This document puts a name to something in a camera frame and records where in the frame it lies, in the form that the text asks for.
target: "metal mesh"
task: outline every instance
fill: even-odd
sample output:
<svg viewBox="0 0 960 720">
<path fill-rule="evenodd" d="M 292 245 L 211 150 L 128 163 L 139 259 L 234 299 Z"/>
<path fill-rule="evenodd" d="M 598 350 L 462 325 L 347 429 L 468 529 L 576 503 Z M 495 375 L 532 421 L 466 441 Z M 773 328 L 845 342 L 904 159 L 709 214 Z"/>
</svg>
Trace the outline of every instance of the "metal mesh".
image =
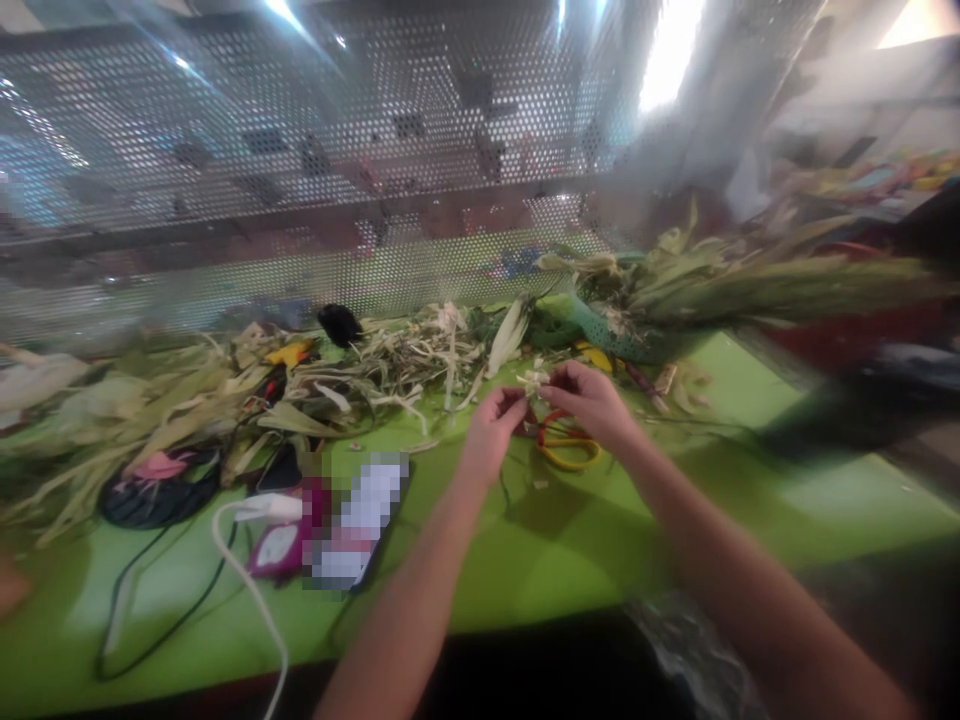
<svg viewBox="0 0 960 720">
<path fill-rule="evenodd" d="M 661 195 L 735 161 L 703 118 L 755 125 L 775 82 L 734 112 L 732 49 L 778 80 L 819 5 L 291 3 L 7 37 L 3 340 L 97 352 L 239 307 L 544 286 L 526 248 L 636 244 Z M 694 6 L 682 85 L 641 110 Z"/>
</svg>

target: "yellow scissors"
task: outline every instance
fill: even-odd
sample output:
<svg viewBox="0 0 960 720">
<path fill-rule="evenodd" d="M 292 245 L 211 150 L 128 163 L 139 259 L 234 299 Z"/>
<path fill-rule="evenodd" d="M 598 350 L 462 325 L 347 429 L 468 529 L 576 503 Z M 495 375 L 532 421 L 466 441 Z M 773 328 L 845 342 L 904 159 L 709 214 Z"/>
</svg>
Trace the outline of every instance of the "yellow scissors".
<svg viewBox="0 0 960 720">
<path fill-rule="evenodd" d="M 566 410 L 555 410 L 547 415 L 542 423 L 537 424 L 537 449 L 546 456 L 547 460 L 562 470 L 585 470 L 600 459 L 600 445 L 585 432 L 559 424 L 551 424 L 563 417 L 570 417 L 570 413 Z M 548 432 L 557 433 L 564 437 L 550 438 L 547 437 Z M 564 460 L 551 450 L 551 448 L 560 447 L 581 447 L 587 451 L 590 457 L 581 462 Z"/>
</svg>

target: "white charging cable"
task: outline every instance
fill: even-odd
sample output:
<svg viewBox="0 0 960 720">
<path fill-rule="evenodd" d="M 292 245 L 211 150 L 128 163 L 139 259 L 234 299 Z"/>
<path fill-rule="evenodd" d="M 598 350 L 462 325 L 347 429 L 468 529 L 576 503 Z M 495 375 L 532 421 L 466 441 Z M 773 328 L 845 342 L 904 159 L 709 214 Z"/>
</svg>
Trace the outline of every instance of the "white charging cable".
<svg viewBox="0 0 960 720">
<path fill-rule="evenodd" d="M 253 595 L 257 608 L 263 616 L 263 622 L 267 626 L 267 630 L 270 631 L 270 636 L 273 638 L 274 643 L 276 643 L 277 649 L 280 651 L 280 678 L 277 680 L 277 688 L 273 691 L 273 698 L 270 700 L 267 712 L 263 716 L 264 720 L 270 720 L 274 710 L 277 709 L 280 694 L 283 692 L 283 684 L 287 680 L 287 670 L 290 667 L 290 654 L 287 651 L 286 644 L 283 642 L 280 631 L 277 630 L 277 626 L 273 622 L 273 616 L 270 614 L 267 603 L 264 601 L 263 595 L 260 594 L 256 582 L 254 582 L 254 579 L 250 577 L 250 573 L 248 573 L 246 568 L 237 560 L 236 556 L 230 552 L 230 548 L 228 548 L 227 544 L 223 541 L 223 537 L 220 535 L 220 516 L 228 510 L 235 510 L 236 515 L 234 519 L 237 522 L 257 518 L 265 518 L 273 522 L 292 522 L 300 519 L 302 508 L 303 506 L 299 499 L 291 498 L 287 495 L 257 495 L 246 500 L 221 505 L 213 514 L 213 522 L 210 528 L 213 534 L 213 544 L 217 546 L 217 550 L 220 551 L 220 554 L 223 555 L 230 567 L 236 571 L 240 579 L 243 580 L 243 584 L 247 586 L 250 594 Z"/>
</svg>

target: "finger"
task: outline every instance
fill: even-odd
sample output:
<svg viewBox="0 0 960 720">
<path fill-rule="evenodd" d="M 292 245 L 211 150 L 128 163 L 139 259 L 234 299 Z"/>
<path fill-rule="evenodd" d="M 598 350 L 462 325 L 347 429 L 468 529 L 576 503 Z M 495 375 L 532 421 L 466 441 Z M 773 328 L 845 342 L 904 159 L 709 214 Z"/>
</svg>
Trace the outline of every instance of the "finger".
<svg viewBox="0 0 960 720">
<path fill-rule="evenodd" d="M 575 389 L 579 387 L 581 378 L 589 375 L 590 369 L 576 360 L 568 360 L 558 367 L 550 376 L 550 384 L 556 387 Z"/>
<path fill-rule="evenodd" d="M 494 388 L 487 395 L 474 411 L 474 418 L 481 418 L 484 421 L 491 422 L 500 416 L 500 407 L 506 402 L 504 388 Z"/>
<path fill-rule="evenodd" d="M 553 385 L 541 385 L 540 397 L 553 405 L 553 407 L 566 410 L 574 416 L 579 415 L 580 413 L 578 411 L 583 408 L 583 398 L 574 393 L 567 392 L 562 388 L 554 387 Z"/>
<path fill-rule="evenodd" d="M 512 432 L 523 422 L 523 418 L 526 416 L 529 407 L 526 395 L 521 395 L 520 399 L 513 403 L 497 422 L 503 423 Z"/>
</svg>

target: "green table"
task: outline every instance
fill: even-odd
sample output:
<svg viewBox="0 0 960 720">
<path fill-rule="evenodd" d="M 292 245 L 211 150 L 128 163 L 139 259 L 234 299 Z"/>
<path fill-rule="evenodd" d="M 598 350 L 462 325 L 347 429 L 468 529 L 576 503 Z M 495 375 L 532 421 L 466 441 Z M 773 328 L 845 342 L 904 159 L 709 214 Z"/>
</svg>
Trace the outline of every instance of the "green table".
<svg viewBox="0 0 960 720">
<path fill-rule="evenodd" d="M 705 394 L 726 420 L 759 427 L 799 397 L 724 335 L 712 338 L 691 360 L 713 376 Z M 503 382 L 512 374 L 505 371 Z M 631 402 L 645 404 L 638 393 L 630 395 Z M 368 592 L 347 605 L 299 584 L 279 591 L 264 584 L 293 663 L 343 651 L 447 484 L 467 421 L 463 414 L 455 426 L 443 429 L 446 440 L 439 447 L 416 457 L 415 476 Z M 689 436 L 676 426 L 649 430 L 704 492 L 793 568 L 960 529 L 960 516 L 877 457 L 788 478 L 736 443 Z M 365 450 L 396 450 L 421 441 L 419 423 L 410 418 L 361 438 Z M 340 443 L 329 458 L 333 472 L 345 476 L 361 454 Z M 504 469 L 513 500 L 510 518 L 504 517 L 502 493 L 491 492 L 458 585 L 453 632 L 534 622 L 668 587 L 656 525 L 609 456 L 588 473 L 563 473 L 543 463 L 532 441 L 516 439 Z M 534 479 L 548 480 L 549 487 L 534 489 Z M 225 494 L 220 501 L 238 496 Z M 208 582 L 218 560 L 210 515 L 208 510 L 168 533 L 140 564 L 112 663 L 122 664 L 146 648 Z M 0 715 L 118 705 L 277 669 L 276 649 L 253 601 L 228 569 L 200 612 L 155 656 L 114 682 L 93 679 L 114 579 L 151 537 L 100 525 L 80 540 L 29 558 L 25 570 L 37 592 L 0 627 Z M 239 537 L 237 548 L 245 554 L 245 538 Z"/>
</svg>

